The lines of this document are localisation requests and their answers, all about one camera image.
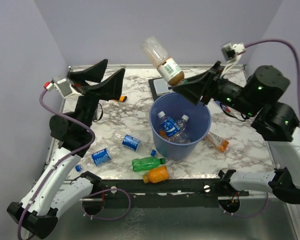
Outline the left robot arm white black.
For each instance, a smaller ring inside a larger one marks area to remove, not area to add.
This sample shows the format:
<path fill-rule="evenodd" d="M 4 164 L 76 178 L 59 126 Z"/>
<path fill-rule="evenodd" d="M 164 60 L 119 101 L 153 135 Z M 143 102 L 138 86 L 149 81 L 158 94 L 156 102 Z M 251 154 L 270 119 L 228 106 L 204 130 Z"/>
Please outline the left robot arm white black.
<path fill-rule="evenodd" d="M 98 182 L 85 180 L 82 187 L 70 188 L 65 198 L 54 203 L 64 180 L 96 139 L 91 126 L 99 102 L 119 100 L 122 95 L 125 68 L 103 79 L 107 66 L 108 60 L 103 59 L 81 71 L 69 70 L 66 77 L 53 77 L 44 85 L 39 103 L 53 113 L 49 120 L 50 135 L 60 146 L 29 193 L 7 207 L 8 214 L 17 223 L 18 239 L 21 240 L 24 233 L 29 240 L 34 236 L 46 238 L 64 210 L 85 195 L 93 198 L 100 193 Z M 47 106 L 44 96 L 52 90 L 57 90 L 63 99 L 76 97 L 74 111 L 62 113 Z"/>

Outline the brown coffee bottle green cap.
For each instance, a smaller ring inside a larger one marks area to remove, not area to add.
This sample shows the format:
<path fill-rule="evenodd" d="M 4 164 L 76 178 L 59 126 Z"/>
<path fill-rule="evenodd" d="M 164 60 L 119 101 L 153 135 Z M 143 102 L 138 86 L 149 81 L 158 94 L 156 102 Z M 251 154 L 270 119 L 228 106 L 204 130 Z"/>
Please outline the brown coffee bottle green cap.
<path fill-rule="evenodd" d="M 184 81 L 184 71 L 154 36 L 146 38 L 140 47 L 168 85 L 174 87 Z"/>

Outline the large clear water bottle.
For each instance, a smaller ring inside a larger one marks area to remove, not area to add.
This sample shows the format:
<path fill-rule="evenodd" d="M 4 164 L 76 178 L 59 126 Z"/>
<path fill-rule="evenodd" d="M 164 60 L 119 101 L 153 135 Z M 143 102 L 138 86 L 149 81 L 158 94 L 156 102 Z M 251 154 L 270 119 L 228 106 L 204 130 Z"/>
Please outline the large clear water bottle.
<path fill-rule="evenodd" d="M 176 144 L 188 144 L 191 142 L 191 138 L 186 134 L 186 128 L 189 117 L 184 114 L 179 120 L 175 123 L 179 126 L 179 131 L 170 138 L 170 141 Z"/>

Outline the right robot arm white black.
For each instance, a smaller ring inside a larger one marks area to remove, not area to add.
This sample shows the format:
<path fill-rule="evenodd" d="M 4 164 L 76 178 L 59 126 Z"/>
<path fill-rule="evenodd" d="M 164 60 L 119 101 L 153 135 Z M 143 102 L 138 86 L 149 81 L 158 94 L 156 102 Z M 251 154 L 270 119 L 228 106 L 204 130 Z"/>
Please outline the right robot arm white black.
<path fill-rule="evenodd" d="M 220 173 L 220 191 L 226 196 L 249 190 L 272 193 L 285 203 L 300 205 L 300 120 L 289 105 L 279 102 L 290 81 L 277 68 L 262 65 L 240 86 L 224 78 L 223 69 L 216 62 L 172 90 L 194 105 L 215 100 L 251 118 L 251 127 L 276 149 L 283 168 L 264 173 L 228 170 Z"/>

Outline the blue label water bottle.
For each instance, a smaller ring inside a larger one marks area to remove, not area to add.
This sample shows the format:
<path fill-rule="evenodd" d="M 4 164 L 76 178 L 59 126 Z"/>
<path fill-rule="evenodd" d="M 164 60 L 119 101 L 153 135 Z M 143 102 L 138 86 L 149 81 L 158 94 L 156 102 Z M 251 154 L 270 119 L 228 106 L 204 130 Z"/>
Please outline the blue label water bottle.
<path fill-rule="evenodd" d="M 180 127 L 177 125 L 174 119 L 170 116 L 167 116 L 164 111 L 160 111 L 157 116 L 160 121 L 160 126 L 168 138 L 175 136 L 180 131 Z"/>

